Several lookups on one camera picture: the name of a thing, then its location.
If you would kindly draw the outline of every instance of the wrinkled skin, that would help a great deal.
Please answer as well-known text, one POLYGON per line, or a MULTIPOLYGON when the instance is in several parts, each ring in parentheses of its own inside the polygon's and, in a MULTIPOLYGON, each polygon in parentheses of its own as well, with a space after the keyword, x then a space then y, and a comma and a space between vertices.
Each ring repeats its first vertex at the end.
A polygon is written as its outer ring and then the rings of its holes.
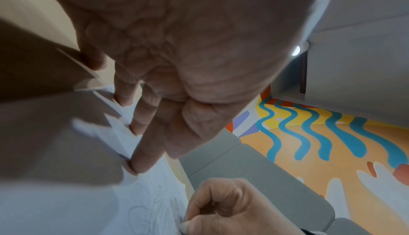
POLYGON ((115 60, 115 98, 144 136, 137 173, 215 137, 268 86, 300 42, 315 0, 58 0, 94 70, 115 60))
POLYGON ((180 230, 187 235, 304 235, 244 179, 209 179, 193 194, 180 230))

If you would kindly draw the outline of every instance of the floor mural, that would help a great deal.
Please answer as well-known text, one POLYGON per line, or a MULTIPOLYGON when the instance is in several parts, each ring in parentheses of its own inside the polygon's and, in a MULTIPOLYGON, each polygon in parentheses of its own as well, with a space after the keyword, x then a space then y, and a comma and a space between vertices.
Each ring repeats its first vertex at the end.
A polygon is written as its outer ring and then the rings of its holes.
POLYGON ((409 234, 409 130, 271 98, 227 127, 373 235, 409 234))

